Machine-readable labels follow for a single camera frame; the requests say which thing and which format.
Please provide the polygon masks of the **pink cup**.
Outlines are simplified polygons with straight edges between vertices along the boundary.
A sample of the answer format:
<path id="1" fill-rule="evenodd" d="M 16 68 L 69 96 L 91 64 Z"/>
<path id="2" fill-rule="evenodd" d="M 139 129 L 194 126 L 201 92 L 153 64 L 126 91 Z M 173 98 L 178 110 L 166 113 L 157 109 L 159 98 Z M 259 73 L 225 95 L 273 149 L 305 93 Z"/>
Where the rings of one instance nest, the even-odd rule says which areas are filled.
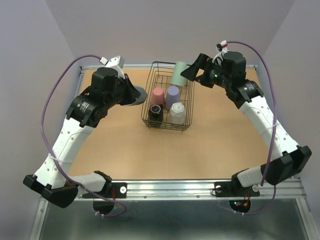
<path id="1" fill-rule="evenodd" d="M 165 105 L 165 93 L 161 87 L 156 87 L 152 90 L 150 104 Z"/>

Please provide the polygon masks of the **lavender cup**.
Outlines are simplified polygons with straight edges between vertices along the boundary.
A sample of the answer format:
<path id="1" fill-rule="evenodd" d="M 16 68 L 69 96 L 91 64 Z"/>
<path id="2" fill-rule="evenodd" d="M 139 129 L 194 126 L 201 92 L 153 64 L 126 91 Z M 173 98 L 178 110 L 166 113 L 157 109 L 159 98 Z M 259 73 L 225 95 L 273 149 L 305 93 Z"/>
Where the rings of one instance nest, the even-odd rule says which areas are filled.
<path id="1" fill-rule="evenodd" d="M 165 107 L 167 110 L 170 110 L 174 103 L 180 102 L 180 89 L 173 85 L 167 89 Z"/>

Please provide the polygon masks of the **grey mug white inside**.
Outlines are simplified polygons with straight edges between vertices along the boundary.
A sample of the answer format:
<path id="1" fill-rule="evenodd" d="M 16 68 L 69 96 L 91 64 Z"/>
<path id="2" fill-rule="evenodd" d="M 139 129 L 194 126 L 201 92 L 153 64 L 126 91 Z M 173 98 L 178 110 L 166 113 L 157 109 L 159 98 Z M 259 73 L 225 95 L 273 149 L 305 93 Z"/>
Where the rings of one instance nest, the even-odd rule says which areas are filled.
<path id="1" fill-rule="evenodd" d="M 134 88 L 139 92 L 140 96 L 137 97 L 135 102 L 132 103 L 131 105 L 132 106 L 141 105 L 146 101 L 148 94 L 147 94 L 146 90 L 141 86 L 135 85 Z"/>

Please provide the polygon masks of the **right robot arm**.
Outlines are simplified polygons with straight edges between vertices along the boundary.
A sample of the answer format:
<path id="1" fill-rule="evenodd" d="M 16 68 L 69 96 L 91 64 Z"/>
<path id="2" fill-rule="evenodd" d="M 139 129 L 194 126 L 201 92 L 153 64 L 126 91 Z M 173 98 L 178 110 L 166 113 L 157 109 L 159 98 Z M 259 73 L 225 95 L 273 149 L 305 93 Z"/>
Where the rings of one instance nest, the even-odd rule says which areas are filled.
<path id="1" fill-rule="evenodd" d="M 229 51 L 213 59 L 201 53 L 180 74 L 189 81 L 212 88 L 217 85 L 253 124 L 268 147 L 269 163 L 248 168 L 232 176 L 231 192 L 242 195 L 248 187 L 265 180 L 271 185 L 299 174 L 311 157 L 310 148 L 299 145 L 275 119 L 258 84 L 246 78 L 246 59 L 240 52 Z"/>

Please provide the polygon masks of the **black mug white inside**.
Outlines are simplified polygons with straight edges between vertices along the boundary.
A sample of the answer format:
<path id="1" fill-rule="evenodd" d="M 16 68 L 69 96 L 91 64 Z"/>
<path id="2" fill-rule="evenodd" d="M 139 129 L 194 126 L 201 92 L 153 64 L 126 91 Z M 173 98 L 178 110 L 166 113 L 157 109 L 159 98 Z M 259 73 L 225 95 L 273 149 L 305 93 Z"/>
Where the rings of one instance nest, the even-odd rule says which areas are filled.
<path id="1" fill-rule="evenodd" d="M 164 120 L 162 104 L 153 104 L 148 110 L 148 123 L 150 126 L 159 128 Z"/>

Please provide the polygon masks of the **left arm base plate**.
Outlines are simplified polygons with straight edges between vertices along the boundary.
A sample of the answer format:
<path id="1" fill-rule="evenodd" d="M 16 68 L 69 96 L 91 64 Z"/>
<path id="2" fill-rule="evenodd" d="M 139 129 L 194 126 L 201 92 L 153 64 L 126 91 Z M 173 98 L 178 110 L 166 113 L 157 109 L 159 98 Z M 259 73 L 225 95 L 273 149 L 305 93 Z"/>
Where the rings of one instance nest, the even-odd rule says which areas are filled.
<path id="1" fill-rule="evenodd" d="M 113 199 L 125 199 L 127 197 L 128 184 L 124 181 L 113 182 L 109 181 L 104 184 L 102 190 L 95 191 L 94 193 Z"/>

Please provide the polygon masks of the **green cup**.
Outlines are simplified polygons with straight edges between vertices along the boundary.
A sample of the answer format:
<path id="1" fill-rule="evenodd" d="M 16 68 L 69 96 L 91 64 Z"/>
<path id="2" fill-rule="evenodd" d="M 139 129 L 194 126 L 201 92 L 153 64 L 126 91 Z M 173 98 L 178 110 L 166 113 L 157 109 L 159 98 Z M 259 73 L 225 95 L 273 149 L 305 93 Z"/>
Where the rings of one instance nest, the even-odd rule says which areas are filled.
<path id="1" fill-rule="evenodd" d="M 181 76 L 181 73 L 187 68 L 185 62 L 177 61 L 175 63 L 170 83 L 172 85 L 183 87 L 186 85 L 186 79 Z"/>

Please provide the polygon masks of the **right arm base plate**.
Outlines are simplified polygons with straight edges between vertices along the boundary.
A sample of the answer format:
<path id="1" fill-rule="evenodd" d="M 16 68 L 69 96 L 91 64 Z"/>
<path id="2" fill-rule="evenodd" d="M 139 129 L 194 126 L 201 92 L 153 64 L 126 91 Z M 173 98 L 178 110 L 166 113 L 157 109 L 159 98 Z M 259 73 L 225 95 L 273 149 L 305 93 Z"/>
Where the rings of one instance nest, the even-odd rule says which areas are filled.
<path id="1" fill-rule="evenodd" d="M 254 190 L 253 186 L 243 187 L 240 184 L 233 184 L 231 181 L 217 181 L 211 190 L 211 195 L 218 198 L 227 197 L 259 197 L 259 189 Z"/>

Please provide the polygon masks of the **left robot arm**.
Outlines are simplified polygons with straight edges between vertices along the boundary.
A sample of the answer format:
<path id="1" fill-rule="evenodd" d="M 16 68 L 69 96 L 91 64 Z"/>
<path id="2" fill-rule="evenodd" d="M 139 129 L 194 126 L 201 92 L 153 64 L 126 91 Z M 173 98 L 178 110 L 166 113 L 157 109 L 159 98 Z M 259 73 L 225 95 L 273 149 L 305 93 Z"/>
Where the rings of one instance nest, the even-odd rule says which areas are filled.
<path id="1" fill-rule="evenodd" d="M 41 167 L 26 175 L 23 184 L 50 203 L 68 207 L 84 190 L 93 196 L 111 193 L 112 179 L 102 171 L 69 177 L 71 165 L 88 136 L 115 105 L 135 106 L 147 98 L 144 88 L 134 86 L 122 69 L 100 67 L 91 84 L 71 102 L 60 134 Z"/>

